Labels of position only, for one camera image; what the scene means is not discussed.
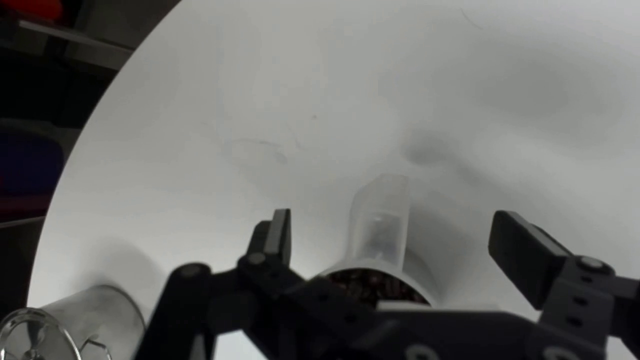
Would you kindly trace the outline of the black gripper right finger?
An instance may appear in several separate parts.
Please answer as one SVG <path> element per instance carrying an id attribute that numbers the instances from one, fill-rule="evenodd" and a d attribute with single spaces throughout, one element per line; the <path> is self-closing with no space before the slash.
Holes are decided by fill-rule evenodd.
<path id="1" fill-rule="evenodd" d="M 487 252 L 541 314 L 613 310 L 613 270 L 602 261 L 574 255 L 517 212 L 498 210 L 491 217 Z"/>

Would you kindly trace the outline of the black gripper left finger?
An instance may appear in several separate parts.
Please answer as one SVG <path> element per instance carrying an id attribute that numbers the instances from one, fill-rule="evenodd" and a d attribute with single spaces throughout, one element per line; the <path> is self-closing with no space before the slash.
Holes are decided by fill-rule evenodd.
<path id="1" fill-rule="evenodd" d="M 271 214 L 270 221 L 261 221 L 253 227 L 248 244 L 249 257 L 273 259 L 279 265 L 287 267 L 291 261 L 291 212 L 279 209 Z"/>

